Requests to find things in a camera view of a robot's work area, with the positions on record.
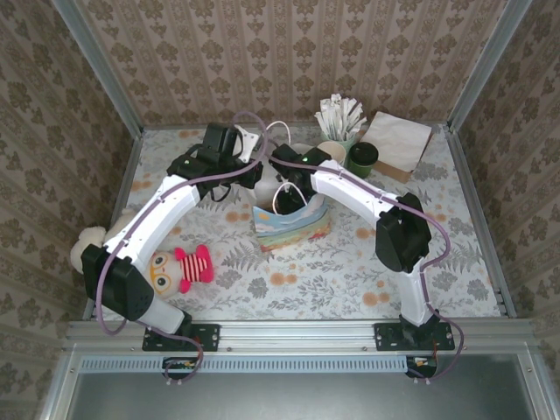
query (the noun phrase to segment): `stuffed toy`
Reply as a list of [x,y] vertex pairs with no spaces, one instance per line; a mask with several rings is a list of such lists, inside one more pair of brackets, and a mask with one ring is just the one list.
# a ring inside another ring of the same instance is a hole
[[[100,226],[84,229],[70,251],[73,267],[83,274],[81,253],[84,249],[89,244],[101,247],[104,242],[125,228],[135,216],[134,211],[125,209],[109,231]],[[199,245],[194,254],[187,254],[181,248],[175,248],[173,252],[156,251],[143,276],[160,298],[167,299],[178,292],[187,293],[192,283],[212,282],[214,268],[208,248],[206,245]]]

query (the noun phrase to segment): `wall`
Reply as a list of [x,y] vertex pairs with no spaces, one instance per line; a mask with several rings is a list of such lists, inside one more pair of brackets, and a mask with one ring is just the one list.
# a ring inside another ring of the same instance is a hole
[[46,396],[84,309],[69,249],[109,222],[130,146],[50,2],[0,2],[0,418]]
[[534,1],[460,129],[500,262],[560,382],[560,3]]
[[79,0],[150,126],[311,121],[332,92],[444,120],[504,0]]

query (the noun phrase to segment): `table surface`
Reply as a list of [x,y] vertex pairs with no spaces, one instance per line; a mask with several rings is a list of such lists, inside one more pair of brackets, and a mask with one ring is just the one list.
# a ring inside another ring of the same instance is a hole
[[[276,141],[287,142],[284,128],[271,132]],[[294,143],[315,144],[319,133],[316,126],[291,128]],[[128,207],[139,210],[158,188],[170,162],[203,136],[203,129],[145,131]],[[453,317],[500,316],[443,127],[434,126],[407,184],[375,171],[367,181],[399,195],[414,193],[424,211],[449,232],[451,254],[427,270],[434,306]],[[396,273],[375,257],[375,231],[340,203],[331,202],[330,212],[332,231],[325,238],[263,253],[243,191],[232,191],[221,203],[204,198],[159,249],[193,252],[206,244],[214,281],[195,283],[188,293],[169,301],[200,320],[396,318],[400,311]],[[432,236],[430,256],[444,246],[434,229]],[[106,318],[118,317],[106,311]]]

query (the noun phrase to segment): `purple cable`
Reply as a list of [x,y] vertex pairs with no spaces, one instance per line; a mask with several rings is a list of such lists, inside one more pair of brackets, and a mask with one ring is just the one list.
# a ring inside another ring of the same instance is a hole
[[402,203],[399,203],[398,201],[395,201],[393,199],[389,199],[385,196],[382,196],[381,194],[379,194],[374,188],[372,188],[369,185],[363,185],[362,183],[360,183],[359,181],[357,181],[356,179],[353,179],[352,177],[348,176],[345,173],[340,173],[340,171],[336,171],[334,169],[331,168],[325,168],[322,166],[311,166],[311,165],[307,165],[307,164],[294,164],[292,162],[285,162],[283,160],[277,159],[273,156],[269,156],[269,159],[272,162],[275,162],[279,165],[284,165],[284,166],[289,166],[292,168],[298,168],[298,169],[306,169],[306,170],[310,170],[313,169],[314,171],[323,171],[323,172],[329,172],[332,173],[333,175],[336,175],[337,177],[341,176],[342,178],[346,179],[347,181],[350,181],[352,184],[354,184],[355,186],[358,186],[359,188],[361,188],[362,190],[367,191],[368,193],[372,194],[374,197],[376,197],[377,199],[383,200],[386,203],[389,203],[392,206],[397,206],[399,208],[401,208],[402,210],[405,210],[407,212],[410,212],[418,217],[421,217],[422,219],[428,221],[429,223],[431,223],[440,233],[441,235],[444,237],[445,240],[445,250],[441,255],[438,255],[437,257],[429,260],[428,262],[425,262],[424,264],[422,264],[420,266],[420,283],[422,284],[422,293],[423,293],[423,298],[424,301],[426,302],[426,306],[428,307],[428,309],[430,310],[431,313],[433,313],[436,317],[438,317],[439,319],[441,319],[444,322],[449,323],[451,326],[454,326],[455,329],[457,329],[458,334],[459,334],[459,344],[458,344],[458,349],[457,352],[455,353],[455,355],[453,356],[453,360],[451,361],[451,363],[449,364],[448,367],[446,367],[444,369],[444,371],[440,374],[436,374],[435,376],[432,376],[431,378],[423,378],[421,375],[419,377],[419,379],[425,381],[425,382],[430,382],[430,381],[435,381],[436,379],[441,378],[442,376],[447,375],[457,364],[457,361],[459,359],[459,356],[461,355],[461,352],[463,351],[463,345],[465,344],[465,334],[463,333],[463,330],[461,329],[460,326],[457,325],[456,322],[452,321],[451,319],[441,315],[438,311],[436,311],[434,309],[434,307],[431,305],[430,302],[430,295],[428,293],[428,285],[426,283],[426,277],[424,275],[424,270],[427,267],[430,267],[431,265],[435,265],[437,263],[439,263],[440,261],[442,261],[444,258],[446,258],[450,251],[451,251],[451,247],[452,247],[452,242],[451,239],[449,238],[449,235],[447,234],[447,232],[445,232],[445,229],[443,226],[441,226],[437,221],[435,221],[434,219],[432,219],[430,216],[428,216],[425,213],[422,213],[418,210],[416,210],[415,208],[412,208],[410,206],[406,206]]
[[[97,291],[95,293],[95,314],[97,316],[97,322],[99,322],[99,326],[100,326],[101,330],[104,333],[106,333],[107,335],[111,335],[111,336],[117,335],[126,325],[126,319],[124,319],[122,321],[122,323],[116,328],[116,330],[109,330],[107,328],[107,325],[105,324],[105,320],[103,319],[103,310],[102,310],[102,293],[103,293],[103,285],[105,284],[105,278],[107,277],[107,273],[109,272],[109,267],[111,266],[111,263],[115,260],[116,255],[119,253],[119,251],[123,247],[126,246],[125,241],[130,239],[132,234],[134,234],[134,232],[142,224],[142,222],[145,220],[145,218],[148,217],[148,214],[150,214],[154,210],[154,208],[156,208],[159,205],[159,203],[162,202],[163,200],[165,200],[165,198],[167,198],[170,194],[175,193],[177,190],[179,190],[181,188],[185,188],[187,186],[193,186],[193,185],[196,185],[200,182],[215,181],[215,180],[219,180],[219,179],[228,179],[228,178],[236,177],[238,175],[242,175],[243,173],[252,170],[255,166],[257,166],[263,160],[264,154],[266,153],[268,143],[269,143],[269,135],[268,135],[268,132],[266,130],[266,125],[264,125],[264,122],[261,118],[259,118],[257,115],[253,114],[252,112],[248,112],[248,111],[240,111],[237,114],[235,114],[234,118],[233,118],[233,124],[237,123],[241,116],[250,116],[251,118],[254,118],[261,127],[262,148],[259,150],[259,153],[256,155],[255,160],[253,162],[251,162],[250,164],[248,164],[247,166],[245,166],[245,167],[243,167],[243,168],[241,168],[237,171],[231,171],[231,172],[223,173],[223,174],[220,174],[220,175],[211,175],[211,176],[207,176],[207,177],[189,179],[185,182],[181,182],[180,184],[175,185],[173,188],[170,188],[169,190],[167,190],[166,192],[164,192],[161,195],[161,197],[160,197],[161,200],[154,201],[153,203],[151,203],[151,205],[144,212],[142,212],[142,214],[140,214],[140,217],[138,217],[138,219],[130,227],[127,234],[122,238],[122,240],[118,243],[118,245],[115,247],[113,252],[111,252],[111,254],[109,255],[107,261],[103,265],[103,269],[101,270],[101,274],[99,275],[99,281],[97,283]],[[172,339],[175,339],[175,340],[183,340],[183,341],[188,341],[188,342],[192,341],[191,339],[188,339],[187,337],[180,337],[178,335],[167,334],[167,333],[161,332],[161,331],[159,331],[158,329],[155,329],[155,328],[153,329],[153,331],[155,331],[156,333],[161,334],[165,337],[172,338]],[[202,361],[202,358],[204,356],[203,356],[203,352],[202,352],[202,347],[200,347],[200,346],[199,346],[199,354],[200,354],[199,361]],[[185,381],[188,381],[193,376],[193,374],[196,373],[199,365],[200,365],[200,363],[198,363],[197,367],[185,378]]]
[[196,373],[199,371],[200,367],[202,366],[202,361],[204,360],[204,351],[202,350],[202,345],[198,341],[195,341],[194,339],[190,339],[189,337],[183,337],[182,335],[168,334],[167,332],[163,332],[158,328],[152,328],[149,325],[145,324],[144,322],[137,321],[137,323],[140,324],[141,326],[145,326],[146,328],[151,329],[154,333],[166,337],[167,339],[186,341],[187,343],[190,343],[196,347],[199,353],[199,359],[197,360],[197,363],[192,369],[191,373],[188,374],[185,378],[181,380],[175,380],[169,377],[169,367],[175,364],[179,364],[180,360],[170,360],[167,362],[167,364],[165,365],[164,377],[167,380],[168,384],[172,382],[179,382],[179,381],[181,381],[181,383],[187,382],[190,381],[196,375]]

